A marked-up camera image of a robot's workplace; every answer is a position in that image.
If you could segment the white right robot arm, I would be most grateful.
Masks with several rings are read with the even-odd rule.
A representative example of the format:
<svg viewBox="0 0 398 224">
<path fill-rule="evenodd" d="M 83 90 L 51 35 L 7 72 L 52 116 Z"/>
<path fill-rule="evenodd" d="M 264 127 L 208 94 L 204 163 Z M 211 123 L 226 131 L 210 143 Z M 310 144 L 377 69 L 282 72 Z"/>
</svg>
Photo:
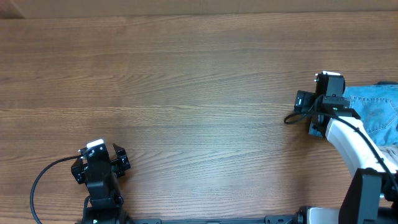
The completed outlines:
<svg viewBox="0 0 398 224">
<path fill-rule="evenodd" d="M 298 91 L 293 115 L 343 158 L 352 181 L 340 208 L 304 207 L 292 223 L 397 223 L 397 166 L 387 160 L 365 131 L 360 115 L 343 96 L 345 78 L 322 71 L 315 92 Z"/>
</svg>

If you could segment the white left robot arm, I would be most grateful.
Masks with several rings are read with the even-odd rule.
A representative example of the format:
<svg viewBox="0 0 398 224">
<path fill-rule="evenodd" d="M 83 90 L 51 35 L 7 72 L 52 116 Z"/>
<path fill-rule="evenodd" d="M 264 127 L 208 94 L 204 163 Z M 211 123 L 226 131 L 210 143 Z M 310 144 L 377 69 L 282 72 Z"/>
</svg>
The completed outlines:
<svg viewBox="0 0 398 224">
<path fill-rule="evenodd" d="M 84 202 L 82 223 L 131 223 L 128 212 L 123 209 L 124 197 L 118 182 L 131 166 L 125 149 L 115 144 L 113 148 L 115 159 L 109 157 L 102 139 L 89 142 L 71 166 L 75 180 L 85 184 L 89 192 Z"/>
</svg>

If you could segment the blue denim jeans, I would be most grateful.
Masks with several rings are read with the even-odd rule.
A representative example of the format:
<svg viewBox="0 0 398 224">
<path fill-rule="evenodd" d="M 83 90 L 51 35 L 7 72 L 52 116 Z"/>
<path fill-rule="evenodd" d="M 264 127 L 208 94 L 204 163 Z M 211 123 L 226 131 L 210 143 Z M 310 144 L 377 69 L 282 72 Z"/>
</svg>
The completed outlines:
<svg viewBox="0 0 398 224">
<path fill-rule="evenodd" d="M 343 98 L 377 146 L 397 145 L 397 85 L 347 86 Z"/>
</svg>

